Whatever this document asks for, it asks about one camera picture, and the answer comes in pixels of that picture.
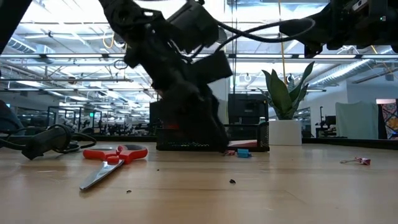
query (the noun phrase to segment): green leaf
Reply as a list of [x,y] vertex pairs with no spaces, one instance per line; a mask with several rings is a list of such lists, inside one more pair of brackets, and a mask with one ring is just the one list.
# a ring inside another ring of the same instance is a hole
[[289,92],[287,91],[285,83],[278,77],[275,70],[271,75],[271,86],[268,89],[271,95],[274,108],[277,108],[281,115],[287,113],[292,108],[292,100],[290,99]]
[[286,114],[289,119],[293,119],[294,113],[299,108],[300,102],[304,99],[305,95],[307,94],[308,84],[301,89],[300,94],[298,95],[297,99],[293,102],[292,109]]
[[311,62],[304,70],[303,76],[300,80],[300,83],[289,93],[290,99],[294,102],[297,97],[299,97],[301,87],[305,81],[305,79],[312,73],[313,64],[315,62]]
[[261,70],[263,72],[263,74],[266,76],[266,83],[267,83],[267,89],[269,90],[269,88],[271,87],[271,74],[268,73],[265,70]]

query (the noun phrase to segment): ceiling light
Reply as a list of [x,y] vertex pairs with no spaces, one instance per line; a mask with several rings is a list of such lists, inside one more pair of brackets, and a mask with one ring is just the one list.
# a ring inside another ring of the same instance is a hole
[[149,108],[136,108],[134,111],[147,111]]
[[137,104],[137,103],[135,103],[135,102],[133,102],[133,101],[131,101],[131,100],[129,100],[129,106],[131,106],[132,108],[137,108],[137,107],[139,107],[139,105]]
[[48,58],[102,58],[101,54],[47,54]]
[[38,54],[2,54],[0,58],[40,58]]
[[84,89],[77,89],[78,91],[107,91],[108,89],[100,88],[84,88]]
[[35,88],[11,88],[11,89],[6,89],[8,91],[40,91],[39,89]]
[[398,55],[393,54],[377,54],[377,55],[363,55],[362,58],[373,58],[373,59],[398,59]]
[[355,58],[356,55],[316,55],[314,58]]
[[307,90],[307,92],[324,92],[326,90]]
[[53,92],[53,91],[50,91],[50,93],[53,94],[53,95],[55,95],[55,96],[64,96],[64,95],[62,95],[61,93],[57,93],[57,92]]
[[43,87],[43,84],[40,84],[38,82],[33,82],[33,81],[17,81],[17,83],[23,84],[23,85],[29,85],[33,87]]
[[111,58],[124,58],[124,54],[109,54],[108,56]]
[[111,109],[112,108],[112,106],[110,106],[110,105],[100,105],[100,107],[105,108],[105,109]]
[[[284,57],[292,58],[292,55],[287,54]],[[237,54],[236,58],[282,58],[282,54]]]
[[75,91],[74,89],[44,89],[44,91]]
[[112,89],[113,91],[144,91],[140,88],[123,88],[123,89]]
[[81,96],[69,96],[69,98],[74,99],[74,100],[78,100],[78,101],[86,101],[88,100],[85,97],[81,97]]
[[[355,58],[356,55],[329,55],[329,54],[321,54],[316,55],[314,58],[318,59],[347,59],[347,58]],[[298,58],[305,58],[304,55],[299,55]]]

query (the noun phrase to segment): metal frame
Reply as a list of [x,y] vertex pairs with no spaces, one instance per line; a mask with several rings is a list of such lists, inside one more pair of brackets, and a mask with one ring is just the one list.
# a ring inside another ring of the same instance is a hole
[[[67,109],[67,108],[76,108],[76,109],[79,109],[79,110],[78,110],[78,111],[77,111],[77,110],[70,110],[70,109]],[[73,111],[73,123],[75,123],[77,112],[79,112],[78,130],[77,130],[77,131],[80,131],[80,126],[81,126],[81,112],[82,112],[82,111],[84,111],[84,112],[86,112],[86,113],[93,113],[93,119],[92,119],[92,121],[91,121],[91,127],[92,127],[93,129],[95,128],[95,127],[94,127],[94,123],[95,123],[95,114],[96,114],[96,113],[100,113],[99,118],[102,119],[102,111],[99,111],[99,110],[87,110],[87,109],[85,109],[85,108],[82,107],[82,106],[49,106],[49,107],[47,108],[47,126],[49,126],[49,124],[50,124],[50,113],[51,113],[51,110],[57,110],[57,113],[59,113],[59,110],[64,110],[64,111],[65,111],[65,117],[67,117],[67,112],[68,112],[68,111]]]

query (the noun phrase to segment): red object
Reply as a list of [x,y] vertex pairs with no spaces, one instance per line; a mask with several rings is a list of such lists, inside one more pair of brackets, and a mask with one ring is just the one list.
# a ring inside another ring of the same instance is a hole
[[117,164],[122,159],[125,164],[133,160],[145,158],[148,155],[148,149],[144,146],[133,144],[121,145],[115,149],[85,149],[83,156],[86,159],[99,159],[107,161],[110,164]]
[[233,156],[233,155],[235,155],[235,150],[228,150],[228,151],[226,151],[226,154],[228,156]]
[[370,166],[371,160],[368,158],[359,158],[359,163],[363,165]]

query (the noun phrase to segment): white panel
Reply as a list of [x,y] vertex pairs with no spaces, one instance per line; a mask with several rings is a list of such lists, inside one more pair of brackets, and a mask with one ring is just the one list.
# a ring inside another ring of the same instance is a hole
[[228,124],[229,78],[210,83],[209,87],[220,103],[218,107],[218,117],[223,124]]

